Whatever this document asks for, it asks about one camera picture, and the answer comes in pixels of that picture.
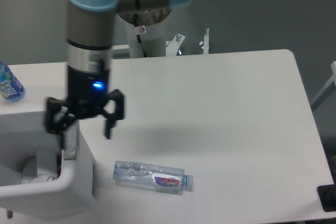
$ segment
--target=white tabletop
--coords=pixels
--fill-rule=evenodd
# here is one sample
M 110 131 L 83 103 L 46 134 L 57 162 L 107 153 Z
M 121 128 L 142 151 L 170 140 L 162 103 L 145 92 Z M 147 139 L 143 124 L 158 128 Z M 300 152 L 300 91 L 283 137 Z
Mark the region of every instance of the white tabletop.
M 27 94 L 2 111 L 62 98 L 65 64 L 11 66 Z M 300 74 L 287 50 L 112 62 L 126 119 L 106 140 L 81 121 L 98 166 L 97 204 L 57 223 L 271 223 L 335 217 L 316 188 L 332 177 Z M 181 196 L 116 186 L 116 160 L 185 168 Z M 45 223 L 14 213 L 1 223 Z

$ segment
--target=bottle label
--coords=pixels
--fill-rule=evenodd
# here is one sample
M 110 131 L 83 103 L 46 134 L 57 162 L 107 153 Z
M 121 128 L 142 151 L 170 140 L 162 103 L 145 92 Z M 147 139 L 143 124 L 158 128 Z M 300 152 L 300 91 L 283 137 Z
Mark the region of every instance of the bottle label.
M 19 97 L 22 92 L 23 86 L 13 74 L 11 74 L 11 78 L 7 76 L 5 80 L 0 82 L 0 93 L 8 100 Z
M 162 178 L 162 177 L 154 177 L 155 182 L 159 186 L 166 186 L 166 187 L 178 187 L 179 184 L 181 183 L 180 180 L 175 179 L 175 178 Z

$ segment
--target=clear plastic bottle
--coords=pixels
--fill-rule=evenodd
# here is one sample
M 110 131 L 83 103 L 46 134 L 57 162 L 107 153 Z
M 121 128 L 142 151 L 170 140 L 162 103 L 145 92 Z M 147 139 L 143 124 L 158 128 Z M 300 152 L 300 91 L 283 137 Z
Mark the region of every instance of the clear plastic bottle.
M 10 102 L 17 102 L 25 95 L 25 88 L 9 67 L 0 61 L 0 94 Z
M 115 162 L 113 179 L 171 190 L 190 189 L 193 184 L 193 176 L 185 175 L 184 169 L 125 161 Z

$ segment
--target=bottle cap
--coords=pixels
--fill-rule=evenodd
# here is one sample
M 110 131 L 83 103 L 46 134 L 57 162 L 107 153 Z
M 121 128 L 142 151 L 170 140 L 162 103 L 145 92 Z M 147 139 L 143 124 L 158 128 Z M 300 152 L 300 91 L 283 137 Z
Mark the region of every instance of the bottle cap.
M 188 176 L 188 181 L 187 181 L 187 185 L 186 188 L 187 189 L 191 189 L 193 186 L 193 182 L 194 182 L 194 176 Z

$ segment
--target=black object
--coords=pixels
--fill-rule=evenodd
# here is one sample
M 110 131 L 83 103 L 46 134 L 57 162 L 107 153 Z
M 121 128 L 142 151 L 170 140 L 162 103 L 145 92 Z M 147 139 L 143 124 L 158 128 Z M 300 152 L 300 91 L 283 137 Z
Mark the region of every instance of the black object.
M 115 102 L 115 110 L 108 113 L 104 107 L 109 101 Z M 115 89 L 94 101 L 68 97 L 65 100 L 47 98 L 44 126 L 48 133 L 62 135 L 76 120 L 93 118 L 99 114 L 106 118 L 104 134 L 110 139 L 111 129 L 117 120 L 124 119 L 124 95 Z
M 322 208 L 325 212 L 336 211 L 336 185 L 325 185 L 317 188 Z
M 102 99 L 108 91 L 110 71 L 104 70 L 102 64 L 99 72 L 88 73 L 68 66 L 68 96 L 85 101 Z M 100 83 L 101 88 L 95 88 L 94 83 Z

